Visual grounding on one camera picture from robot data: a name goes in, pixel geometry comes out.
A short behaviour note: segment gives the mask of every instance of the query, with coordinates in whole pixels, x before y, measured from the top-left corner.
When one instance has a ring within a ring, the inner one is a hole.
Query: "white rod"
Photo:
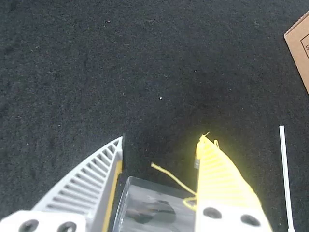
[[[284,126],[282,126],[282,125],[279,126],[279,131],[280,131],[280,142],[281,142],[281,154],[282,154],[282,167],[283,167],[286,214],[287,214],[287,217],[288,217],[288,226],[289,226],[288,232],[295,232],[294,225],[293,225],[293,217],[292,217],[289,171],[288,171],[288,160],[287,160],[287,156],[286,156]]]

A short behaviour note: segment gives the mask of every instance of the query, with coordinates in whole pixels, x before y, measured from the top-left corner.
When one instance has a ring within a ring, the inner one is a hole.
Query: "dark fabric surface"
[[[283,39],[308,10],[306,1],[1,5],[0,217],[30,209],[123,133],[117,199],[130,175],[179,188],[151,161],[195,188],[195,146],[210,131],[256,191],[274,231],[286,231],[284,124],[295,228],[306,231],[309,99]]]

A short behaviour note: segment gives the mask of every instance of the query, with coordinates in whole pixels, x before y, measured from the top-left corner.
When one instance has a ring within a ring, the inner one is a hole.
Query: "screw hole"
[[[68,221],[59,226],[57,232],[75,232],[76,224],[74,222]]]
[[[38,220],[28,220],[19,227],[19,232],[33,232],[37,229],[38,225]]]
[[[251,216],[251,215],[247,215],[247,214],[242,215],[240,219],[243,223],[251,225],[251,226],[260,226],[261,225],[259,220],[256,219],[255,217]]]
[[[212,208],[212,207],[205,208],[203,210],[203,214],[205,216],[213,218],[213,219],[221,219],[222,218],[222,214],[220,213],[220,211],[215,209],[215,208]]]

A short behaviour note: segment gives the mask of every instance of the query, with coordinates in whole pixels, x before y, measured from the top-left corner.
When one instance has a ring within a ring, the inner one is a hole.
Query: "cardboard box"
[[[309,11],[284,34],[284,38],[309,94]]]

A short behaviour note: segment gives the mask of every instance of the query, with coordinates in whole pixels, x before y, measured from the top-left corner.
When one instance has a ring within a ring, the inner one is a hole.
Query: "yellow string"
[[[172,173],[170,173],[168,170],[161,168],[160,166],[151,163],[150,165],[152,168],[157,169],[158,171],[165,173],[166,175],[168,175],[170,178],[172,178],[174,181],[177,182],[177,184],[179,184],[181,187],[183,187],[185,190],[187,190],[188,192],[192,193],[194,196],[197,195],[196,192],[194,192],[192,189],[190,189],[187,185],[185,185],[183,182],[181,182],[177,177],[175,177]]]
[[[196,200],[197,200],[197,197],[187,197],[187,198],[184,198],[184,199],[183,199],[183,204],[184,204],[187,208],[196,211],[197,206],[189,203],[189,201],[196,201]]]
[[[220,149],[220,147],[219,147],[219,141],[218,141],[218,140],[215,139],[215,140],[213,141],[213,143],[217,146],[217,148]]]

